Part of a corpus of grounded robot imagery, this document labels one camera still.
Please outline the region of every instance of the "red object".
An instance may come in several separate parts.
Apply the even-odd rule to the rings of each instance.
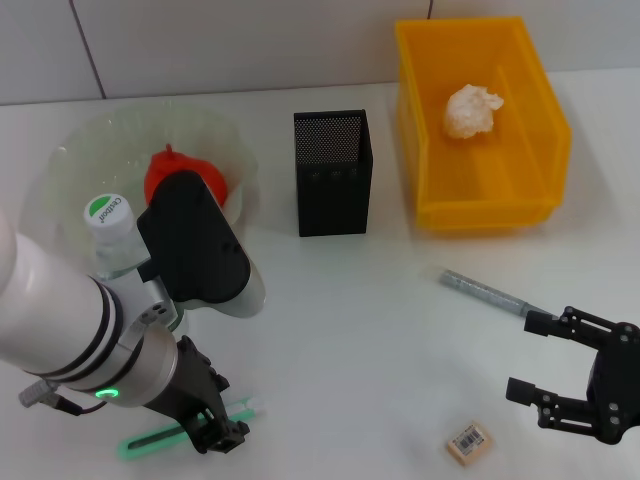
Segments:
[[[144,177],[144,198],[147,205],[151,202],[153,192],[162,180],[172,173],[182,170],[193,170],[199,174],[207,184],[211,193],[221,207],[227,200],[227,183],[220,171],[209,162],[189,157],[184,153],[174,152],[167,143],[167,149],[151,157],[151,165]]]

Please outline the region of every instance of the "eraser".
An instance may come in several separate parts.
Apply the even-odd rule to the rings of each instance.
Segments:
[[[493,445],[487,430],[476,422],[457,434],[447,443],[447,450],[460,465],[466,467],[478,460]]]

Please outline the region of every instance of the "white crumpled paper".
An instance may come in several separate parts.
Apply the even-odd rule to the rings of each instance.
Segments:
[[[479,132],[493,129],[493,111],[504,100],[487,93],[487,87],[466,85],[457,91],[447,103],[444,114],[444,131],[451,138],[470,138]]]

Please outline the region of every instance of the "white bottle cap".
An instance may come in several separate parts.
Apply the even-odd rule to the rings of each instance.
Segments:
[[[84,221],[97,242],[114,243],[135,225],[129,202],[115,193],[98,195],[84,209]]]

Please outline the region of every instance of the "barcode label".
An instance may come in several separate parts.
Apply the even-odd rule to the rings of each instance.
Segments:
[[[467,429],[458,435],[453,441],[454,445],[460,453],[465,457],[473,452],[484,442],[484,436],[478,427],[470,425]]]

